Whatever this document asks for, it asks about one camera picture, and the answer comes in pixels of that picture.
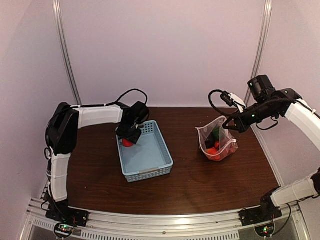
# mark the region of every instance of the light blue basket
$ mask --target light blue basket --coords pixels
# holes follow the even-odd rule
[[[136,182],[169,174],[174,161],[156,121],[146,121],[136,145],[125,147],[117,136],[122,173]]]

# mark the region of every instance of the clear plastic bag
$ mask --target clear plastic bag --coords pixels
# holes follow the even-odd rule
[[[200,148],[206,157],[212,161],[221,161],[235,153],[238,149],[237,140],[231,135],[229,130],[222,127],[226,120],[227,118],[225,116],[221,116],[206,126],[196,127],[199,135]],[[215,139],[213,148],[207,148],[208,145],[213,144],[212,141],[208,143],[209,136]]]

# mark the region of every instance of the brown tabletop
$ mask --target brown tabletop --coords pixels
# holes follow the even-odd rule
[[[208,160],[199,149],[195,127],[218,116],[210,108],[151,108],[150,119],[157,121],[174,164],[169,175],[131,183],[121,170],[117,125],[80,129],[69,161],[69,205],[147,215],[211,213],[259,205],[261,196],[278,184],[251,129],[242,134],[231,131],[239,149],[221,162]]]

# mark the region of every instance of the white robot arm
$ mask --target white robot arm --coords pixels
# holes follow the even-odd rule
[[[146,103],[147,100],[145,103],[138,101],[130,107],[119,102],[118,99],[116,102],[100,105],[71,106],[65,102],[59,104],[45,133],[47,144],[45,156],[48,159],[49,180],[48,192],[45,196],[49,202],[47,218],[86,226],[88,212],[68,207],[68,163],[77,145],[78,129],[92,125],[119,123],[116,135],[122,139],[125,146],[130,147],[137,143],[141,135],[139,125],[149,116]]]
[[[118,105],[100,107],[79,106],[78,108],[74,108],[74,110],[79,112],[77,129],[99,124],[117,124],[120,123],[123,115],[123,110]],[[70,157],[71,153],[52,154],[51,156],[51,174],[47,173],[47,175],[50,178],[51,197],[56,202],[61,202],[68,198],[67,175]]]
[[[259,124],[270,117],[275,118],[273,120],[276,124],[271,126],[275,127],[278,124],[276,119],[281,116],[296,125],[320,151],[320,116],[309,107],[298,93],[290,88],[276,90],[266,75],[257,76],[250,80],[248,86],[257,101],[250,107],[244,105],[243,102],[240,103],[239,98],[234,93],[221,90],[210,92],[209,102],[211,106],[219,113],[229,117],[223,124],[225,129],[243,133],[252,124]],[[230,107],[237,107],[238,111],[227,114],[217,109],[211,100],[211,95],[216,92],[221,93],[221,99]],[[261,198],[260,207],[240,211],[242,225],[257,224],[281,217],[280,207],[283,205],[306,198],[316,198],[319,194],[320,170],[290,185],[271,190]]]

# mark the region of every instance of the white wall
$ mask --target white wall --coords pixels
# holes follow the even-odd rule
[[[264,0],[61,1],[82,102],[111,102],[130,88],[146,91],[149,106],[158,107],[209,107],[213,89],[244,97],[264,5]],[[219,95],[215,100],[226,106]]]
[[[296,90],[311,107],[320,110],[320,2],[273,1],[272,18],[260,74],[269,76],[276,89]],[[261,134],[280,172],[290,184],[320,167],[320,153],[287,120]],[[311,237],[320,236],[320,199],[301,204]]]
[[[0,240],[13,240],[45,183],[48,120],[74,99],[52,2],[2,0],[0,10]]]

